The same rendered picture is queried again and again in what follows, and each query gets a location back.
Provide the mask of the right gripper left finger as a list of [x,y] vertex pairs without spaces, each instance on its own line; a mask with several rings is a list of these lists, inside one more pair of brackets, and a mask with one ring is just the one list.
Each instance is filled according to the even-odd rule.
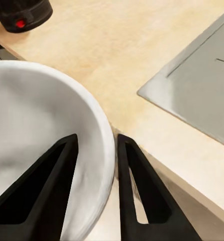
[[0,241],[60,241],[77,134],[58,140],[0,196]]

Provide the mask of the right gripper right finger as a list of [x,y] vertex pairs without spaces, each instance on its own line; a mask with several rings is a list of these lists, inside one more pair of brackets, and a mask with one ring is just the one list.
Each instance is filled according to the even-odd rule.
[[[137,221],[130,171],[149,224]],[[202,241],[137,143],[122,134],[118,175],[121,241]]]

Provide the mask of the electric kettle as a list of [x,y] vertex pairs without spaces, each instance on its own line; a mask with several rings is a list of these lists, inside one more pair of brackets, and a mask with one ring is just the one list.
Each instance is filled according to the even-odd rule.
[[0,22],[9,33],[32,30],[52,14],[49,0],[0,0]]

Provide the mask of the coffee cup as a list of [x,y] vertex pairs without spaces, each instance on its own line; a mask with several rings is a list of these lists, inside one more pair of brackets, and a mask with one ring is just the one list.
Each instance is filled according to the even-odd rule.
[[109,121],[79,82],[39,63],[0,60],[0,196],[58,140],[78,156],[60,241],[85,241],[109,200],[116,147]]

